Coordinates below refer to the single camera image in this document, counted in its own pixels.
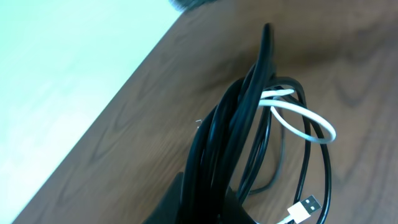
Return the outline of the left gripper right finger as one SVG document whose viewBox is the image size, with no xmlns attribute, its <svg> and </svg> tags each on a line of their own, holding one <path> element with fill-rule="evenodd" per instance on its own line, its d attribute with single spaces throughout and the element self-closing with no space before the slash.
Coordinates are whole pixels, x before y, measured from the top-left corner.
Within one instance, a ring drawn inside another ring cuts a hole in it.
<svg viewBox="0 0 398 224">
<path fill-rule="evenodd" d="M 221 224 L 257 224 L 239 203 L 236 194 L 228 189 L 220 215 Z"/>
</svg>

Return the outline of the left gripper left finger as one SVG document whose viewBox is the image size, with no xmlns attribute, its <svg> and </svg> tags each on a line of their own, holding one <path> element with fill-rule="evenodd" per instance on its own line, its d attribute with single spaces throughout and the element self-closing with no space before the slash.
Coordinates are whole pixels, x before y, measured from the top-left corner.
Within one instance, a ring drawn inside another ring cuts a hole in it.
<svg viewBox="0 0 398 224">
<path fill-rule="evenodd" d="M 177 224 L 183 172 L 179 172 L 154 211 L 142 224 Z"/>
</svg>

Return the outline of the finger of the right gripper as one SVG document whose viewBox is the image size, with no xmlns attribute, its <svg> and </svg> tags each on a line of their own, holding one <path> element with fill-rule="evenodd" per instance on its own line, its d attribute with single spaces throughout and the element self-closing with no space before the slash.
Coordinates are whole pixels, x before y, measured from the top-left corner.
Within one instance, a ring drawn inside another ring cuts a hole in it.
<svg viewBox="0 0 398 224">
<path fill-rule="evenodd" d="M 202 5 L 213 3 L 217 0 L 169 0 L 173 8 L 179 12 L 192 11 Z"/>
</svg>

